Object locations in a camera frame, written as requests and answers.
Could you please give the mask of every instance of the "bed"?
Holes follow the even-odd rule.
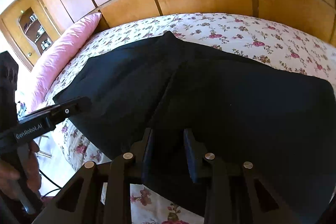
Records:
[[[54,104],[53,97],[72,82],[88,58],[169,30],[181,40],[255,59],[279,70],[326,79],[336,90],[336,49],[316,37],[283,24],[242,15],[175,14],[139,20],[93,35],[56,78],[40,107]],[[68,119],[57,126],[52,136],[74,170],[88,160],[98,164],[110,160]],[[133,223],[203,223],[202,217],[143,185],[132,185],[130,191]],[[168,220],[168,215],[174,215],[176,221]]]

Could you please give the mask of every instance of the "white floor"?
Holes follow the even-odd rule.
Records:
[[[38,156],[40,170],[46,174],[53,182],[63,187],[69,179],[75,174],[71,165],[65,160],[61,149],[55,144],[50,133],[46,134],[49,139],[42,138],[40,150],[52,155],[52,158]],[[42,176],[41,195],[56,189],[57,187]],[[48,196],[55,196],[58,191],[50,193]]]

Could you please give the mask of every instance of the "black cable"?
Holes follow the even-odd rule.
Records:
[[[56,187],[58,187],[59,189],[62,189],[62,187],[60,187],[59,185],[57,185],[56,183],[54,183],[50,178],[48,178],[41,170],[40,170],[41,175],[43,175],[47,180],[49,180],[53,185],[55,185]]]
[[[50,192],[47,192],[47,193],[46,193],[43,197],[41,197],[41,198],[45,198],[46,195],[49,195],[50,193],[55,192],[55,191],[58,191],[58,190],[61,190],[61,189],[55,189],[55,190],[52,190],[52,191],[50,191]]]

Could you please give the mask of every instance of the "finger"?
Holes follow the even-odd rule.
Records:
[[[0,179],[0,190],[9,198],[16,199],[16,193],[12,189],[8,180]]]
[[[43,206],[46,207],[53,200],[53,198],[53,196],[45,196],[44,198],[41,198]]]
[[[40,174],[32,175],[27,180],[27,186],[36,193],[41,188],[41,181],[42,179]]]
[[[20,173],[10,164],[0,160],[0,178],[18,180],[20,178]]]
[[[35,153],[30,152],[28,160],[26,162],[26,167],[25,167],[26,173],[28,176],[38,174],[39,173],[39,162],[36,158]]]
[[[39,174],[39,163],[36,155],[31,152],[26,167],[27,185],[33,191],[37,192],[41,188],[41,175]]]
[[[39,148],[39,146],[37,145],[37,143],[35,141],[31,141],[29,143],[29,149],[30,149],[30,151],[33,151],[35,153],[37,153],[38,151],[40,151],[40,148]]]

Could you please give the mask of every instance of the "black cloth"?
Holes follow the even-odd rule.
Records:
[[[206,193],[189,178],[184,128],[227,162],[251,161],[303,223],[316,222],[331,198],[336,103],[326,80],[167,32],[89,58],[54,100],[78,96],[92,110],[70,120],[111,159],[146,127],[159,132],[147,186],[195,213],[204,213]]]

